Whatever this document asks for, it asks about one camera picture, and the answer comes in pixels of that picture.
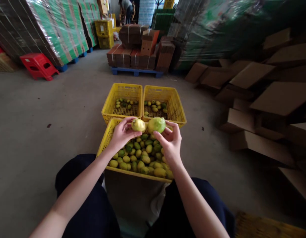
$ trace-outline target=stool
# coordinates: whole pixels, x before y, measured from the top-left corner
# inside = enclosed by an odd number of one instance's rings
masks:
[[[59,71],[56,70],[43,53],[29,53],[20,58],[35,80],[39,77],[45,78],[47,81],[52,81],[53,78],[51,76],[54,73],[59,74]]]

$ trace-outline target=dark pants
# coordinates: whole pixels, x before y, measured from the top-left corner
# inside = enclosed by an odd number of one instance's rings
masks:
[[[125,24],[130,24],[131,23],[131,14],[133,11],[133,6],[129,6],[126,10],[126,18],[125,18]]]
[[[95,154],[81,154],[67,162],[56,176],[57,197],[95,159]],[[120,228],[107,193],[101,186],[102,174],[90,195],[68,223],[63,238],[120,238]],[[234,237],[235,219],[221,201],[215,189],[205,180],[192,178],[209,206],[215,212],[230,237]],[[175,181],[166,188],[160,216],[149,229],[150,237],[195,237],[186,216]]]

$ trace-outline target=hand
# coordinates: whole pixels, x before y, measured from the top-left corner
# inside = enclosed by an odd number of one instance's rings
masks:
[[[115,127],[110,146],[114,147],[116,151],[122,149],[129,140],[142,135],[142,132],[128,130],[132,127],[130,123],[135,118],[137,117],[126,117]]]
[[[163,146],[167,164],[172,168],[174,166],[182,165],[182,160],[180,158],[180,143],[182,137],[177,123],[166,121],[166,124],[172,126],[173,131],[165,127],[162,134],[154,131],[154,136]]]

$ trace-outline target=person's left hand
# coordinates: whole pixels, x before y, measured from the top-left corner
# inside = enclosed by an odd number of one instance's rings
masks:
[[[135,118],[137,117],[126,117],[115,127],[110,146],[113,146],[117,151],[122,149],[129,140],[142,135],[140,131],[128,130],[132,127],[130,123]]]

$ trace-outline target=plastic crate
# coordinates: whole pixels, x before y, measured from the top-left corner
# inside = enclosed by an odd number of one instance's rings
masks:
[[[168,113],[165,114],[162,110],[153,112],[151,106],[144,105],[144,101],[152,100],[166,103]],[[149,112],[149,116],[144,115],[145,111]],[[146,85],[144,87],[142,112],[142,120],[145,122],[148,122],[154,117],[164,117],[165,120],[177,123],[179,128],[187,123],[182,103],[175,88]]]
[[[173,6],[174,6],[174,1],[175,1],[175,0],[164,0],[164,7],[163,7],[163,9],[166,9],[166,8],[173,8]]]
[[[110,141],[112,139],[114,128],[121,121],[122,121],[122,119],[120,119],[120,118],[112,118],[109,121],[107,129],[106,129],[106,131],[104,133],[104,136],[102,138],[99,150],[97,152],[97,156],[99,156],[102,153],[102,151],[109,145],[109,143],[110,143]],[[122,170],[122,169],[119,169],[119,168],[113,168],[113,167],[110,167],[110,166],[107,166],[106,169],[107,170],[113,170],[113,171],[116,171],[116,172],[119,172],[119,173],[123,173],[123,174],[128,174],[128,175],[133,175],[133,176],[141,177],[141,178],[156,180],[156,181],[164,182],[164,183],[171,183],[172,182],[172,180],[169,180],[169,179],[166,179],[166,178],[158,178],[158,177],[154,177],[154,176],[150,176],[150,175],[144,175],[144,174],[140,174],[140,173],[136,173],[136,172]]]
[[[113,35],[98,37],[100,49],[111,49],[114,45]]]
[[[139,104],[132,105],[132,109],[129,110],[126,107],[115,107],[116,99],[125,98],[132,101],[138,101]],[[119,84],[115,83],[109,92],[109,95],[104,103],[102,109],[102,116],[106,122],[109,123],[113,117],[124,119],[125,117],[135,116],[142,117],[142,105],[143,105],[143,87],[137,84]]]
[[[97,36],[113,36],[112,20],[95,20]]]

